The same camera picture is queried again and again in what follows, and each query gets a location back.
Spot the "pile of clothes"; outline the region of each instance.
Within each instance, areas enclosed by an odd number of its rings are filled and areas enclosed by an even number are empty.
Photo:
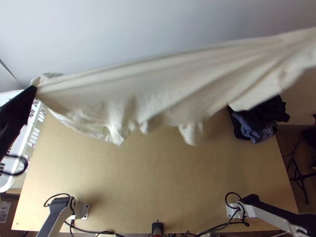
[[[276,96],[247,111],[235,112],[228,107],[235,137],[253,143],[272,137],[277,132],[278,122],[290,119],[285,113],[285,104],[280,96]]]

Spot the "wooden table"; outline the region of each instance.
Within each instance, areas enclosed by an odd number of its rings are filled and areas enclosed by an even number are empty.
[[[77,227],[118,233],[149,233],[157,220],[167,233],[201,232],[228,221],[228,192],[255,193],[297,212],[275,137],[256,145],[236,139],[226,111],[207,122],[205,137],[190,146],[177,128],[165,126],[149,135],[134,132],[117,147],[76,133],[48,114],[12,228],[38,231],[49,214],[44,201],[62,192],[90,204],[88,219],[77,220]],[[249,222],[248,228],[231,225],[225,231],[276,229]]]

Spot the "black cable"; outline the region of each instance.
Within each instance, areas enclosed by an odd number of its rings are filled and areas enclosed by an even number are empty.
[[[303,140],[304,140],[304,138],[302,138],[302,135],[301,135],[301,136],[299,137],[298,141],[295,143],[293,151],[292,151],[291,153],[285,155],[285,156],[282,156],[282,158],[292,155],[292,157],[291,157],[291,161],[292,161],[292,159],[293,159],[293,157],[294,157],[294,153],[295,153],[297,147],[299,146],[299,144],[300,144]]]
[[[230,194],[235,194],[235,195],[237,195],[237,196],[239,197],[239,199],[241,199],[241,196],[238,195],[238,194],[235,193],[235,192],[229,192],[229,193],[226,194],[226,196],[225,196],[225,203],[226,203],[226,205],[227,205],[228,207],[230,207],[230,208],[236,210],[236,211],[234,212],[233,216],[229,219],[229,221],[228,221],[227,223],[223,223],[223,224],[220,224],[220,225],[215,226],[215,227],[213,227],[213,228],[210,228],[210,229],[208,229],[208,230],[206,230],[206,231],[203,231],[203,232],[197,234],[195,237],[201,237],[202,235],[207,234],[207,233],[220,231],[220,230],[222,230],[222,229],[225,229],[227,226],[233,225],[233,224],[244,224],[244,225],[247,226],[247,227],[250,226],[249,223],[247,223],[247,222],[244,221],[244,219],[245,219],[245,217],[246,217],[244,207],[243,207],[242,205],[240,205],[241,208],[242,208],[242,210],[241,210],[240,207],[232,207],[232,206],[230,206],[230,205],[228,204],[228,202],[227,202],[227,197],[228,197]],[[234,216],[235,216],[235,215],[237,214],[237,212],[239,212],[239,211],[243,211],[243,217],[242,217],[241,221],[239,221],[239,222],[231,222],[231,221],[233,220]]]
[[[69,226],[69,233],[70,233],[70,236],[71,236],[71,237],[73,237],[73,233],[72,233],[71,228],[72,228],[72,225],[73,225],[74,222],[75,222],[75,220],[71,220],[70,226]]]
[[[49,199],[47,199],[46,202],[44,202],[44,207],[48,207],[48,206],[49,206],[49,204],[47,204],[47,202],[48,202],[49,200],[51,200],[51,199],[54,198],[54,197],[60,196],[60,195],[66,195],[66,196],[70,197],[70,195],[67,194],[67,193],[55,194],[55,195],[51,196]]]
[[[26,158],[24,158],[23,156],[17,156],[17,155],[11,155],[11,154],[5,155],[5,157],[15,158],[15,159],[18,158],[23,163],[24,167],[21,171],[16,172],[16,173],[10,173],[10,172],[4,171],[4,170],[0,170],[0,173],[5,174],[5,175],[10,175],[10,176],[18,176],[18,175],[23,174],[26,171],[26,169],[28,167],[28,162],[27,162]]]
[[[70,196],[69,194],[67,194],[67,193],[55,194],[55,195],[51,196],[49,199],[47,199],[47,200],[45,201],[44,207],[48,207],[48,206],[49,206],[49,204],[47,204],[47,202],[48,202],[50,199],[52,199],[52,198],[54,198],[54,197],[57,197],[57,196],[60,196],[60,195],[66,195],[66,196],[68,196],[68,197],[71,197],[71,196]],[[96,234],[97,236],[99,236],[99,235],[101,235],[101,234],[104,234],[104,235],[115,235],[115,236],[117,236],[117,237],[125,237],[125,236],[123,236],[123,235],[116,234],[116,233],[114,233],[114,232],[112,232],[112,231],[102,231],[102,232],[99,232],[99,231],[89,231],[89,230],[80,229],[80,228],[74,226],[75,220],[71,220],[70,223],[64,221],[64,223],[69,226],[69,228],[70,228],[69,231],[70,231],[70,236],[71,236],[71,237],[73,237],[72,229],[75,229],[75,230],[80,231],[80,232],[83,232],[83,233]]]
[[[296,148],[299,146],[299,144],[300,144],[303,140],[304,140],[304,139],[303,139],[302,136],[301,136],[301,137],[298,139],[298,141],[295,143],[293,151],[292,151],[291,153],[285,155],[285,156],[282,156],[282,158],[292,155],[292,154],[295,152]]]
[[[22,235],[22,237],[27,236],[28,233],[29,233],[29,231],[26,231],[26,232]]]
[[[229,204],[228,204],[228,202],[227,202],[227,198],[228,198],[228,196],[229,196],[230,194],[235,194],[236,196],[239,197],[239,200],[241,199],[241,196],[239,196],[237,193],[235,193],[235,192],[229,192],[229,193],[227,193],[227,194],[225,195],[225,203],[226,203],[226,205],[227,205],[228,207],[230,207],[231,209],[240,209],[239,207],[232,207],[232,206],[229,206]]]
[[[98,235],[101,235],[101,234],[104,234],[104,235],[115,235],[115,236],[117,236],[117,237],[125,237],[125,236],[123,236],[123,235],[117,234],[117,233],[112,232],[112,231],[101,231],[101,232],[99,232],[99,231],[89,231],[89,230],[80,229],[80,228],[74,226],[74,222],[73,222],[73,224],[70,224],[70,223],[64,221],[64,223],[65,223],[66,225],[68,225],[68,226],[71,226],[72,229],[75,229],[75,230],[80,231],[80,232],[83,232],[83,233],[96,234],[97,236],[98,236]]]

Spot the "white cloth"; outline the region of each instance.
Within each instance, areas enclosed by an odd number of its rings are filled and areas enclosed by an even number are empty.
[[[316,28],[244,39],[187,53],[32,80],[65,125],[120,145],[133,130],[178,126],[185,142],[230,105],[248,110],[316,65]]]

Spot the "floor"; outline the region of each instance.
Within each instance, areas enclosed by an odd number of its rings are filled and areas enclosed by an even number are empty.
[[[302,127],[295,126],[279,126],[276,138],[282,156],[287,155],[293,151],[293,148],[301,136]],[[285,166],[288,165],[290,156],[283,158]],[[305,141],[303,141],[297,148],[295,153],[295,160],[300,168],[302,174],[315,172],[312,166],[316,162],[316,150],[311,148]],[[294,165],[289,168],[288,175],[293,177]],[[306,204],[303,191],[295,182],[291,182],[297,207],[300,213],[316,213],[316,177],[306,179],[305,187],[307,190],[309,204]],[[220,233],[220,236],[227,237],[270,237],[281,233],[282,231],[258,231],[258,232],[237,232],[237,233]],[[36,233],[29,233],[28,236],[36,236]],[[63,233],[60,237],[69,236],[69,233]],[[77,237],[90,237],[93,235],[77,234]],[[128,237],[147,237],[148,235],[127,235]]]

